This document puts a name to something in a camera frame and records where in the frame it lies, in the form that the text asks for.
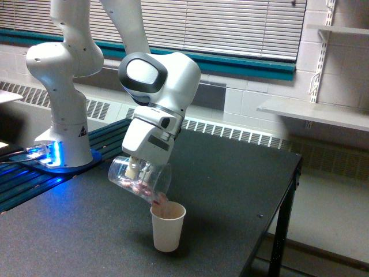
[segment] table leg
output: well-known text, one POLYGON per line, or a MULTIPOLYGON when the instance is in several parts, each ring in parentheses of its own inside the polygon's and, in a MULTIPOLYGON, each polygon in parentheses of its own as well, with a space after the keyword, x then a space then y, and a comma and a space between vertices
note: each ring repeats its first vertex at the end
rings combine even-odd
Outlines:
POLYGON ((268 277, 279 276, 281 270, 283 250, 287 239, 288 224, 291 217, 293 197, 295 196, 296 190, 296 182, 297 180, 295 177, 279 209, 276 235, 274 236, 272 258, 270 259, 268 277))

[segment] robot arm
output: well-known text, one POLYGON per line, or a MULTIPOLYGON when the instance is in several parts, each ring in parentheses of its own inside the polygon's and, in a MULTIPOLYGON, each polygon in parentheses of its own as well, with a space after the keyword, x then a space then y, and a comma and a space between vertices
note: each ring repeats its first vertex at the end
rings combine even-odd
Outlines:
POLYGON ((57 159, 39 160, 49 168, 78 167, 92 161, 87 134, 86 98, 74 77, 97 73, 103 54, 89 30, 90 0, 51 0, 51 19, 63 31, 62 43, 42 43, 27 52, 27 67, 46 88, 51 102, 51 128, 35 143, 55 145, 57 159))
POLYGON ((136 177, 140 160, 154 165, 168 162, 186 109, 193 101, 201 71, 182 53, 150 54, 142 22, 141 2, 100 0, 116 25, 128 55, 118 70, 119 79, 137 107, 122 149, 131 155, 126 176, 136 177))

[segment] shelf bracket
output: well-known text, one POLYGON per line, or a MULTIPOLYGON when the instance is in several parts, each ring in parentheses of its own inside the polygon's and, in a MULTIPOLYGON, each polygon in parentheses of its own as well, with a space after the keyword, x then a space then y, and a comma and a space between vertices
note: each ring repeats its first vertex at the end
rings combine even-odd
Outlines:
POLYGON ((325 30, 318 30, 318 33, 323 42, 328 43, 330 32, 325 30))
POLYGON ((305 129, 310 130, 312 127, 312 121, 306 120, 305 121, 305 129))
MULTIPOLYGON (((332 26, 333 13, 334 13, 334 7, 336 5, 336 0, 326 0, 326 5, 328 7, 328 13, 327 13, 327 19, 326 19, 325 25, 332 26)), ((323 67, 324 67, 325 56, 327 53, 327 46, 328 46, 328 41, 329 41, 329 36, 330 36, 329 31, 319 30, 318 33, 322 39, 322 47, 321 47, 321 52, 319 55, 317 71, 315 72, 315 75, 311 78, 311 81, 310 81, 309 94, 311 95, 310 97, 311 103, 316 103, 318 100, 318 92, 319 92, 319 88, 320 88, 320 84, 322 80, 323 67)))

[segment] white paper cup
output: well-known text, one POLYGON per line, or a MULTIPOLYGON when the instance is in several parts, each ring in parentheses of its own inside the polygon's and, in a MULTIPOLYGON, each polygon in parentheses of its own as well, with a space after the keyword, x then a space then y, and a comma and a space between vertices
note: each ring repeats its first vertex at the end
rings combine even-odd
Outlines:
POLYGON ((160 217, 159 206, 154 205, 150 209, 154 246, 162 252, 172 252, 178 248, 183 218, 186 214, 186 209, 179 203, 169 201, 167 205, 164 218, 160 217))

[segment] window sill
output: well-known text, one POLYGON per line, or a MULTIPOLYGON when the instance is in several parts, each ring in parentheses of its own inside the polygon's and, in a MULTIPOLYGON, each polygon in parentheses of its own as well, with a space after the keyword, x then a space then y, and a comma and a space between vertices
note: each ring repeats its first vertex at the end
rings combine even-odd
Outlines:
MULTIPOLYGON (((62 36, 43 33, 14 31, 0 28, 0 42, 36 45, 43 42, 62 42, 62 36)), ((106 57, 123 58, 126 53, 122 43, 96 41, 106 57)), ((151 48, 153 54, 169 54, 170 50, 151 48)), ((182 51, 196 61, 203 72, 231 74, 292 81, 296 65, 287 62, 260 61, 257 59, 234 58, 220 55, 197 54, 182 51)))

